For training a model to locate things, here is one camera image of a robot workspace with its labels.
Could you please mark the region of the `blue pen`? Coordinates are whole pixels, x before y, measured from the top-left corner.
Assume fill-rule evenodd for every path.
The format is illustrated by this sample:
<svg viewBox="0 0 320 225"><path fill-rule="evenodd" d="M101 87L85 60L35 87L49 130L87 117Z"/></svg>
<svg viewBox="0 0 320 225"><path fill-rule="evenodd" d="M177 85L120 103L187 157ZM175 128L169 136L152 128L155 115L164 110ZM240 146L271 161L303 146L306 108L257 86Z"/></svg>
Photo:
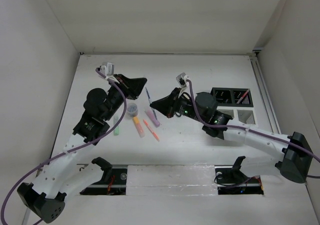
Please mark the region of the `blue pen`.
<svg viewBox="0 0 320 225"><path fill-rule="evenodd" d="M145 91L146 91L146 95L147 95L147 99L148 99L148 101L149 101L149 104L151 105L152 99L151 99L151 97L150 97L150 93L149 93L149 91L148 91L147 88L145 88ZM155 110L154 110L152 107L151 107L151 110L152 110L152 112L153 112L153 115L154 115L155 119L158 120Z"/></svg>

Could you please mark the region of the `red pen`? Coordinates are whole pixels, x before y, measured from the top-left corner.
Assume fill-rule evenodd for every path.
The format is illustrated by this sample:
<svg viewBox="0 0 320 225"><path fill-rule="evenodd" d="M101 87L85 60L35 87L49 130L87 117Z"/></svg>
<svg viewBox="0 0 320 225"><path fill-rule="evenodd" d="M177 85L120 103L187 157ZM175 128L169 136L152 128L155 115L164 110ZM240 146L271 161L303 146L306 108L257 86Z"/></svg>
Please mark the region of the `red pen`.
<svg viewBox="0 0 320 225"><path fill-rule="evenodd" d="M240 99L237 101L237 104L240 104L248 95L248 93L250 92L250 90L248 89L241 97Z"/></svg>

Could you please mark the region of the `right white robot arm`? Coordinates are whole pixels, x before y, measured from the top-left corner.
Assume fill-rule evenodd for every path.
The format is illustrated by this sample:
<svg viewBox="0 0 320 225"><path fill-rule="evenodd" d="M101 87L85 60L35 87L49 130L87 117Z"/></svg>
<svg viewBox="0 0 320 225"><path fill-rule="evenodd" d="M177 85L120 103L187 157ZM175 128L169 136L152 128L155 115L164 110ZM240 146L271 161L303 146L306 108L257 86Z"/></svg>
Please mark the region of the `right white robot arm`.
<svg viewBox="0 0 320 225"><path fill-rule="evenodd" d="M231 176L237 182L258 175L282 175L298 184L307 180L313 152L306 137L299 132L276 134L240 122L219 111L216 98L209 92L192 95L176 87L170 95L152 102L150 107L167 118L180 114L198 121L203 124L202 130L213 138L264 152L265 156L261 157L240 155L236 158Z"/></svg>

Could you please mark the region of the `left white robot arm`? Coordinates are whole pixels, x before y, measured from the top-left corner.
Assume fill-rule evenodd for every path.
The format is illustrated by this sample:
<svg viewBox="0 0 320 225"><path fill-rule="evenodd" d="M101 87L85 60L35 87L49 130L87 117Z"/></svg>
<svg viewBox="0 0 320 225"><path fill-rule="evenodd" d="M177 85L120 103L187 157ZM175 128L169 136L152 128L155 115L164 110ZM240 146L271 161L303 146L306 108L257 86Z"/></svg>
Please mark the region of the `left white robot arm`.
<svg viewBox="0 0 320 225"><path fill-rule="evenodd" d="M46 162L42 172L30 183L23 182L17 193L23 203L43 222L58 218L67 200L96 182L107 183L112 176L112 164L101 157L94 158L79 173L71 175L81 158L91 151L110 129L108 121L127 100L136 100L147 79L128 78L115 74L107 78L110 89L90 90L83 104L84 112L63 152Z"/></svg>

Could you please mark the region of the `purple highlighter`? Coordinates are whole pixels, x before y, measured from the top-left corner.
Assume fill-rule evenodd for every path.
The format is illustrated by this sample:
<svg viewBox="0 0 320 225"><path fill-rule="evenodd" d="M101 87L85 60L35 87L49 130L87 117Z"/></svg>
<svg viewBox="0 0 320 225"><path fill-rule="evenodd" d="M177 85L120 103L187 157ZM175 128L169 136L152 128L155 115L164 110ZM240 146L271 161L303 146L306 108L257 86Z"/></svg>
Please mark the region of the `purple highlighter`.
<svg viewBox="0 0 320 225"><path fill-rule="evenodd" d="M151 109L145 109L144 112L156 128L158 128L161 125L160 122L156 119L156 117Z"/></svg>

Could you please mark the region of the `paper clip jar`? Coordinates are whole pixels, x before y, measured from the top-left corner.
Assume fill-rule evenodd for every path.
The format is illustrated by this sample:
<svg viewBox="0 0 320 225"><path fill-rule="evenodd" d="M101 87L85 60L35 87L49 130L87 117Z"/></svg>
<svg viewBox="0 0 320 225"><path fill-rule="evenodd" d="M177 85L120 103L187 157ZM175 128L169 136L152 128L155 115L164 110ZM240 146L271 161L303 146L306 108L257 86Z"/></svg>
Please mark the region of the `paper clip jar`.
<svg viewBox="0 0 320 225"><path fill-rule="evenodd" d="M126 114L130 118L136 117L139 114L138 105L133 102L128 103L126 107Z"/></svg>

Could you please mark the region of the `orange pen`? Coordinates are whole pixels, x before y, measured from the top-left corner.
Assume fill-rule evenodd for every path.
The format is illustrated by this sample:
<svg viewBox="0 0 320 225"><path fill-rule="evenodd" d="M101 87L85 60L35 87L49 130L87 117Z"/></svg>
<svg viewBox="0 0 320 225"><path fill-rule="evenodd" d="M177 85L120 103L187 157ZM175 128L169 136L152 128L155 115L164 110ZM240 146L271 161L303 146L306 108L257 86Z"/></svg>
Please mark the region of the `orange pen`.
<svg viewBox="0 0 320 225"><path fill-rule="evenodd" d="M150 131L150 133L153 135L153 137L159 142L160 138L158 137L158 135L155 133L155 131L151 128L151 126L148 124L148 122L145 119L143 120L143 123L145 124L147 129Z"/></svg>

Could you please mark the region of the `orange highlighter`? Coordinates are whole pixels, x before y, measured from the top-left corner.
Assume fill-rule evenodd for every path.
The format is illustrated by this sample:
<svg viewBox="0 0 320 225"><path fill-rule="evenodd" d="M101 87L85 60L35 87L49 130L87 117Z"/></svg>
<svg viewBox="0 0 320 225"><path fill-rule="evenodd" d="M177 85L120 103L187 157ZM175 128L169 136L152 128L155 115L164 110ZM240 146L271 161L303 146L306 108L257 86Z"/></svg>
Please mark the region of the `orange highlighter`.
<svg viewBox="0 0 320 225"><path fill-rule="evenodd" d="M142 127L142 125L141 125L138 117L137 117L137 116L134 116L134 117L132 118L132 120L133 120L133 123L134 123L135 128L137 129L137 132L138 132L139 136L140 136L141 138L143 138L143 137L145 136L145 132L144 132L144 130L143 130L143 127Z"/></svg>

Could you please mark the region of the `green highlighter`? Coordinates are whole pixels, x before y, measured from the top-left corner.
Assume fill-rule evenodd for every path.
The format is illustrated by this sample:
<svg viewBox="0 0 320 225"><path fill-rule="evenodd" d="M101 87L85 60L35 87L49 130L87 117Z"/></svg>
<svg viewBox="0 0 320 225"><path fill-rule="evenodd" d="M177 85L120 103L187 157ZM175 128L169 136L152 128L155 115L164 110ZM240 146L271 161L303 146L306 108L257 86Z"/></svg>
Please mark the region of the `green highlighter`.
<svg viewBox="0 0 320 225"><path fill-rule="evenodd" d="M118 116L117 114L115 114L115 115L113 116L113 126L114 126L113 135L114 135L114 136L118 136L119 133L120 133L119 126L118 126L118 125L116 126L116 124L118 123L118 121L119 121L119 116Z"/></svg>

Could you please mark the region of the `black organizer box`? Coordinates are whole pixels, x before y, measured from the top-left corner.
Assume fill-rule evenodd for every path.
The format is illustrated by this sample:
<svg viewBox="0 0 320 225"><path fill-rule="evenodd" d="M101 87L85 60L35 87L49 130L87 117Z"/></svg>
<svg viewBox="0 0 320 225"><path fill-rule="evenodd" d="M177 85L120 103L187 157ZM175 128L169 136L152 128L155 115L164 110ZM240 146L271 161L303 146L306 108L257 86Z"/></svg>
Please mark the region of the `black organizer box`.
<svg viewBox="0 0 320 225"><path fill-rule="evenodd" d="M247 97L240 103L237 104L241 96L249 90ZM253 99L251 90L249 88L223 88L213 87L210 94L218 102L218 106L222 107L239 107L239 108L253 108Z"/></svg>

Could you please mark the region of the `white organizer box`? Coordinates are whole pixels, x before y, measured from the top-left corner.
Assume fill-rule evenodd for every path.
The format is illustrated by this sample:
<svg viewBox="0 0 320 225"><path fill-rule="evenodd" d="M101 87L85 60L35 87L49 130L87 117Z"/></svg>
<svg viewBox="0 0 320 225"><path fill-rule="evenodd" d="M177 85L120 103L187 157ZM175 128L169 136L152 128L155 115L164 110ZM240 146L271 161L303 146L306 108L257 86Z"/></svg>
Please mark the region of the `white organizer box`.
<svg viewBox="0 0 320 225"><path fill-rule="evenodd" d="M241 123L258 126L255 110L251 107L218 106L217 110L232 116Z"/></svg>

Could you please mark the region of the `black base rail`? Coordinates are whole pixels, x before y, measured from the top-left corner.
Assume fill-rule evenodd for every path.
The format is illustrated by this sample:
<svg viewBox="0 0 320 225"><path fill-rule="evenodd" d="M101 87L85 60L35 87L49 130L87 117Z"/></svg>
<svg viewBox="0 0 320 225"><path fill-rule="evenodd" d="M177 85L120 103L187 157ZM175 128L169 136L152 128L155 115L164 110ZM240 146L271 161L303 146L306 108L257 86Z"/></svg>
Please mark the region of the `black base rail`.
<svg viewBox="0 0 320 225"><path fill-rule="evenodd" d="M228 167L213 165L129 165L116 167L108 180L85 188L84 196L263 195L259 177L249 181L227 179Z"/></svg>

